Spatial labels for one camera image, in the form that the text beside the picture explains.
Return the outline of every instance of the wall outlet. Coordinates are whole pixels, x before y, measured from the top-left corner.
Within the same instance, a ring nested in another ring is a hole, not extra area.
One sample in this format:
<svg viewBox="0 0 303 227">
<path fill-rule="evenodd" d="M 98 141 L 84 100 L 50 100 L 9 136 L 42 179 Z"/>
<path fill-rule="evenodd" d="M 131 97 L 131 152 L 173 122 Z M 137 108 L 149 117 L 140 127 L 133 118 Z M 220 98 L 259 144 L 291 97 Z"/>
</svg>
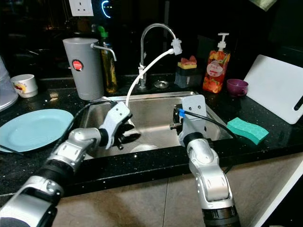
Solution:
<svg viewBox="0 0 303 227">
<path fill-rule="evenodd" d="M 69 2 L 74 17 L 94 15 L 91 0 L 69 0 Z"/>
</svg>

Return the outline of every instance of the white cutting board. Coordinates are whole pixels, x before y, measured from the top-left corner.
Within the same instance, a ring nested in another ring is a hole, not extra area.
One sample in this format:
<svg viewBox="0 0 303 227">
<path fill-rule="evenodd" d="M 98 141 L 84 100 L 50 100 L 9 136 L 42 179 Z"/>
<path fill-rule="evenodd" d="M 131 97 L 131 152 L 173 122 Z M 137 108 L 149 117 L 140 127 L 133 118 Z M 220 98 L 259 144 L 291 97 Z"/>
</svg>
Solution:
<svg viewBox="0 0 303 227">
<path fill-rule="evenodd" d="M 289 124 L 295 124 L 303 114 L 303 105 L 295 105 L 303 96 L 303 68 L 258 55 L 246 75 L 247 96 Z"/>
</svg>

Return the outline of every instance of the granite countertop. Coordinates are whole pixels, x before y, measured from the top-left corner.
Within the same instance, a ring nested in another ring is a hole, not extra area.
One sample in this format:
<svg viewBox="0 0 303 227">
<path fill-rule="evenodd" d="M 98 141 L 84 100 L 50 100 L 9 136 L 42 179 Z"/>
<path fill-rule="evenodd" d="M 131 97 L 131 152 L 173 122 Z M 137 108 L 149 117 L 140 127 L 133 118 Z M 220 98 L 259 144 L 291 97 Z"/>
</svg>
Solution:
<svg viewBox="0 0 303 227">
<path fill-rule="evenodd" d="M 172 86 L 169 91 L 180 89 Z M 199 92 L 205 96 L 207 105 L 225 122 L 240 117 L 269 131 L 269 135 L 257 146 L 246 138 L 214 141 L 220 166 L 238 165 L 302 151 L 303 118 L 297 124 L 290 125 L 248 97 L 232 98 L 225 90 L 219 94 Z M 121 89 L 116 95 L 125 95 L 124 93 Z M 12 107 L 0 112 L 0 126 L 31 111 L 58 108 L 75 114 L 84 105 L 85 102 L 79 99 L 74 88 L 50 89 L 32 98 L 19 98 Z M 42 166 L 53 146 L 54 143 L 27 152 L 26 157 L 0 153 L 0 205 Z M 181 146 L 95 158 L 82 163 L 73 182 L 65 188 L 65 196 L 187 173 L 188 157 Z"/>
</svg>

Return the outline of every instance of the green sponge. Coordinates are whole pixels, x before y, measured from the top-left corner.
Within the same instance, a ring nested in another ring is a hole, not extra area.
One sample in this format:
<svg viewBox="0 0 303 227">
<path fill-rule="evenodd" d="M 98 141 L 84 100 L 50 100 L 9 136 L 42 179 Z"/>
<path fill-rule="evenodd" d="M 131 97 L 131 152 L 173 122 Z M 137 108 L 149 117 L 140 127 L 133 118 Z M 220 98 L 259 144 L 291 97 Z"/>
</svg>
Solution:
<svg viewBox="0 0 303 227">
<path fill-rule="evenodd" d="M 227 122 L 227 128 L 237 135 L 250 139 L 256 145 L 259 144 L 269 133 L 266 129 L 256 124 L 245 122 L 239 117 Z"/>
</svg>

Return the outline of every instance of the stainless steel sink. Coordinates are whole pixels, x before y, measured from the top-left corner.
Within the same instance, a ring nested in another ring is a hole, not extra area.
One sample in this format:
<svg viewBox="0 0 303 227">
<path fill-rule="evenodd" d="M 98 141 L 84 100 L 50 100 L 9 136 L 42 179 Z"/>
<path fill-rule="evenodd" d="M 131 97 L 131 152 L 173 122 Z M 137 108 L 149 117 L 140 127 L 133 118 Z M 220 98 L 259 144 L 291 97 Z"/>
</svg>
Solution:
<svg viewBox="0 0 303 227">
<path fill-rule="evenodd" d="M 134 142 L 124 144 L 124 149 L 111 147 L 108 150 L 98 148 L 89 153 L 92 157 L 105 157 L 125 154 L 130 152 L 145 151 L 158 148 L 179 146 L 176 130 L 170 130 L 169 125 L 173 123 L 174 105 L 180 104 L 183 97 L 196 95 L 195 92 L 173 92 L 151 95 L 131 96 L 129 108 L 133 113 L 132 121 L 141 137 Z M 125 101 L 125 96 L 112 97 L 116 101 Z M 83 116 L 80 126 L 82 128 L 99 127 L 110 104 L 92 105 Z M 206 106 L 208 117 L 225 125 L 225 123 Z M 230 138 L 229 134 L 217 125 L 206 122 L 206 134 L 212 140 Z"/>
</svg>

